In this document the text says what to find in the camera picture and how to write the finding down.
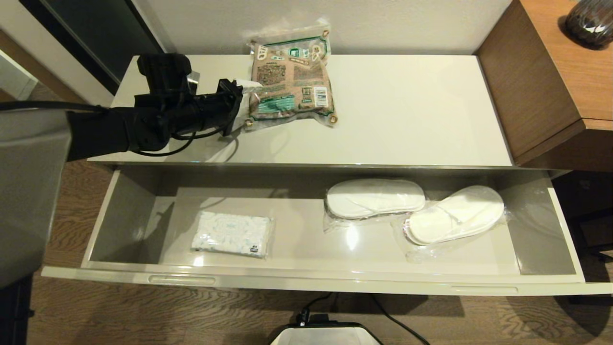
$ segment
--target open drawer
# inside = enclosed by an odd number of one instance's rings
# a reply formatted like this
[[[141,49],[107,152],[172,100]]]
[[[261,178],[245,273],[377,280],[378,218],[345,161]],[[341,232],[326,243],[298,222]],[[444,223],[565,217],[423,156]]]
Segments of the open drawer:
[[[417,182],[431,200],[499,191],[508,221],[464,247],[407,262],[388,223],[324,234],[326,190],[358,177]],[[271,215],[266,260],[190,250],[201,210]],[[115,171],[82,267],[43,276],[161,285],[424,295],[613,293],[586,283],[548,175],[526,169],[134,165]]]

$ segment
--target barcode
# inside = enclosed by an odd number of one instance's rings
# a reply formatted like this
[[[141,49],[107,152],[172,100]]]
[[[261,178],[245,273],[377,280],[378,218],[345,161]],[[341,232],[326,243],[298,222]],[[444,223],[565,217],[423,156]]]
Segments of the barcode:
[[[313,93],[315,94],[315,106],[327,107],[328,106],[328,89],[325,87],[314,87]]]

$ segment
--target drawer handle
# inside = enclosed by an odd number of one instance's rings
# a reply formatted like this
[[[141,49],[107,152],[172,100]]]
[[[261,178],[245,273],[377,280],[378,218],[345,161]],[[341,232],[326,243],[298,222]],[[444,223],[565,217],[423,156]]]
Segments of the drawer handle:
[[[455,292],[483,293],[485,295],[516,295],[519,293],[515,286],[452,286]]]
[[[194,276],[162,276],[154,275],[149,276],[148,279],[151,284],[162,285],[189,285],[189,286],[202,286],[215,284],[215,278],[213,277],[194,277]]]

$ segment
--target plastic wrap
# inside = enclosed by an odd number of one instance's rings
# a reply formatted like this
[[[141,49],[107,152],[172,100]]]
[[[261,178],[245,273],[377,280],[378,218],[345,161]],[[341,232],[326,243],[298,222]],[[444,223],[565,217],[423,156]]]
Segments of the plastic wrap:
[[[192,249],[265,258],[273,229],[268,217],[201,212]]]
[[[250,39],[253,55],[251,79],[262,84],[249,99],[245,130],[314,118],[334,126],[332,86],[326,71],[330,26],[267,32]]]
[[[394,236],[406,259],[419,263],[474,241],[506,223],[507,211],[493,189],[475,185],[442,201],[432,201],[420,211],[391,221]]]
[[[330,188],[324,201],[324,232],[391,222],[425,206],[418,184],[400,179],[357,179]]]

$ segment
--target white countertop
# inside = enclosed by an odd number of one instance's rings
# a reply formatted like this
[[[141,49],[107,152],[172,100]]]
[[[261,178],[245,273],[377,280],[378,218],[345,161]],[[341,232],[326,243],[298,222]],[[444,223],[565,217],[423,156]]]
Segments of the white countertop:
[[[198,94],[219,79],[250,79],[249,55],[189,55],[200,73]],[[297,120],[253,133],[195,140],[181,153],[132,152],[107,163],[207,162],[322,165],[511,166],[479,62],[465,55],[332,55],[328,62],[338,123]],[[113,107],[148,93],[132,59]],[[245,95],[239,116],[246,112]],[[171,139],[160,152],[185,142]]]

